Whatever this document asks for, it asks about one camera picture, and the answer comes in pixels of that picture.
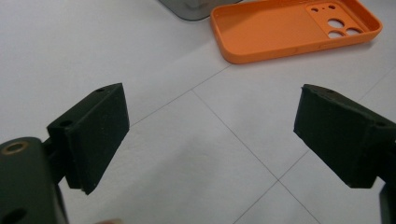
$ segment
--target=orange phone case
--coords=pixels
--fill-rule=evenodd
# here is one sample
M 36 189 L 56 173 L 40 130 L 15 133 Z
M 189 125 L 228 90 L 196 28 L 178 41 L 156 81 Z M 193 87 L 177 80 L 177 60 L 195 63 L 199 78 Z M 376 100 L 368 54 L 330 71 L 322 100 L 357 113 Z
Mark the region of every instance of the orange phone case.
M 382 30 L 357 0 L 261 0 L 216 7 L 210 19 L 221 54 L 230 63 L 363 43 Z

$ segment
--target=phone case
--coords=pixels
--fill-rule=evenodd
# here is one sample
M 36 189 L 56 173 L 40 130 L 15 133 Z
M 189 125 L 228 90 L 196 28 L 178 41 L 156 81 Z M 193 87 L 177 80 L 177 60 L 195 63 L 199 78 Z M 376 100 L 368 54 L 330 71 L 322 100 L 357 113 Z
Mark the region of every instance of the phone case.
M 261 0 L 216 7 L 210 19 L 221 54 L 230 63 L 368 42 L 382 30 L 357 0 Z

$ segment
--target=white surface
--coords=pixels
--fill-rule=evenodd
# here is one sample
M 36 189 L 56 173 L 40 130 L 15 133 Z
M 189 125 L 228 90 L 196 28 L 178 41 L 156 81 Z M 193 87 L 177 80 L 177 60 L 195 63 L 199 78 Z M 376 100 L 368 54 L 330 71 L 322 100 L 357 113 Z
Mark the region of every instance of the white surface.
M 45 140 L 122 82 L 131 131 L 90 196 L 61 183 L 71 223 L 380 223 L 383 183 L 348 189 L 292 132 L 305 83 L 396 121 L 396 2 L 362 2 L 384 24 L 371 43 L 234 65 L 208 19 L 156 0 L 0 1 L 0 141 Z

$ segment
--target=grout line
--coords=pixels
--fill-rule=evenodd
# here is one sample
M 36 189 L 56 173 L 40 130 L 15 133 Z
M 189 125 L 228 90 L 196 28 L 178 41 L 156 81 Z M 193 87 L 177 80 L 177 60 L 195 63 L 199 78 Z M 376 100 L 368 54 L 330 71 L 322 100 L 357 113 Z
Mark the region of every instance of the grout line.
M 285 172 L 285 174 L 287 174 L 288 173 L 288 171 L 289 170 L 291 170 L 291 168 L 293 168 L 294 167 L 294 165 L 295 164 L 297 164 L 297 162 L 299 162 L 309 151 L 310 151 L 311 149 L 308 149 L 305 153 L 304 153 L 304 155 L 303 156 L 301 156 L 286 172 Z
M 264 192 L 264 194 L 263 194 L 262 196 L 259 197 L 258 200 L 256 200 L 256 202 L 254 202 L 254 203 L 253 203 L 253 204 L 252 204 L 252 205 L 251 205 L 251 206 L 239 217 L 239 218 L 237 218 L 236 221 L 235 221 L 233 224 L 235 224 L 237 221 L 239 221 L 239 219 L 241 219 L 241 217 L 244 216 L 244 215 L 248 212 L 248 210 L 250 210 L 250 208 L 252 208 L 262 197 L 264 197 L 264 195 L 265 195 L 271 188 L 273 188 L 274 185 L 275 185 L 277 182 L 280 183 L 280 181 L 277 180 L 268 190 L 266 190 L 266 191 Z
M 393 66 L 392 68 L 390 68 L 390 69 L 388 70 L 388 72 L 386 72 L 385 75 L 382 76 L 382 77 L 372 86 L 372 88 L 370 88 L 370 90 L 368 90 L 366 93 L 364 93 L 363 96 L 362 96 L 357 102 L 360 102 L 362 99 L 364 99 L 364 97 L 366 97 L 366 96 L 374 89 L 374 87 L 376 87 L 376 85 L 378 85 L 378 83 L 379 83 L 380 81 L 382 81 L 385 77 L 387 77 L 387 76 L 389 75 L 389 73 L 390 73 L 391 71 L 393 71 L 393 69 L 395 69 L 395 68 L 396 68 L 396 65 Z
M 276 178 L 276 180 L 279 180 L 272 172 L 271 172 L 271 170 L 270 169 L 268 169 L 268 167 L 264 164 L 264 162 L 262 162 L 260 159 L 259 159 L 259 157 L 257 157 L 256 156 L 256 154 L 255 153 L 253 153 L 253 151 L 233 132 L 233 130 L 231 130 L 231 128 L 215 113 L 215 111 L 213 111 L 213 109 L 194 91 L 194 90 L 192 90 L 192 92 L 202 101 L 202 103 L 204 104 L 204 105 L 206 105 L 206 107 L 210 110 L 210 111 L 212 111 L 212 113 L 216 116 L 216 118 L 218 118 L 222 123 L 223 123 L 223 125 L 233 134 L 233 136 L 235 136 L 236 137 L 236 139 L 238 139 L 239 140 L 239 142 L 241 142 L 242 143 L 242 145 L 244 145 L 245 146 L 245 148 L 265 167 L 265 169 L 267 169 L 268 170 L 268 172 L 270 172 L 270 174 L 271 175 L 273 175 L 274 176 L 274 178 Z
M 175 99 L 169 101 L 168 103 L 166 103 L 165 105 L 160 106 L 158 109 L 154 110 L 153 112 L 149 113 L 148 115 L 146 115 L 145 117 L 143 117 L 142 119 L 138 120 L 137 122 L 133 123 L 130 125 L 129 128 L 132 128 L 133 126 L 135 126 L 137 123 L 139 123 L 140 121 L 142 121 L 143 119 L 146 119 L 148 117 L 150 117 L 152 114 L 156 113 L 157 111 L 161 110 L 162 108 L 166 107 L 167 105 L 170 105 L 172 102 L 174 102 L 175 100 L 177 100 L 178 98 L 180 98 L 181 96 L 183 96 L 184 94 L 186 94 L 189 91 L 192 91 L 193 89 L 195 89 L 196 87 L 198 87 L 199 85 L 203 84 L 204 82 L 208 81 L 210 78 L 215 77 L 217 74 L 219 74 L 220 72 L 224 71 L 225 69 L 229 68 L 232 64 L 229 64 L 228 66 L 224 67 L 223 69 L 221 69 L 220 71 L 218 71 L 217 73 L 215 73 L 213 76 L 208 77 L 207 79 L 205 79 L 204 81 L 198 83 L 197 85 L 193 86 L 192 88 L 188 89 L 187 91 L 181 93 L 178 97 L 176 97 Z
M 280 180 L 279 183 L 291 194 L 291 196 L 293 196 L 295 200 L 297 200 L 297 202 L 309 213 L 309 215 L 311 215 L 311 217 L 320 224 L 319 220 L 294 196 L 294 194 L 291 193 L 291 191 Z

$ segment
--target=orange object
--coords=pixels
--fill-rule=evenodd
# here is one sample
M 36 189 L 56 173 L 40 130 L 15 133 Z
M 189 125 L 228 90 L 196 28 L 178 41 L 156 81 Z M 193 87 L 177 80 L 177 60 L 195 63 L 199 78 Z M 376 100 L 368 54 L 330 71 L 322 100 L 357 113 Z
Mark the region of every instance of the orange object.
M 216 7 L 210 18 L 230 63 L 368 42 L 382 30 L 381 22 L 357 0 L 261 0 Z

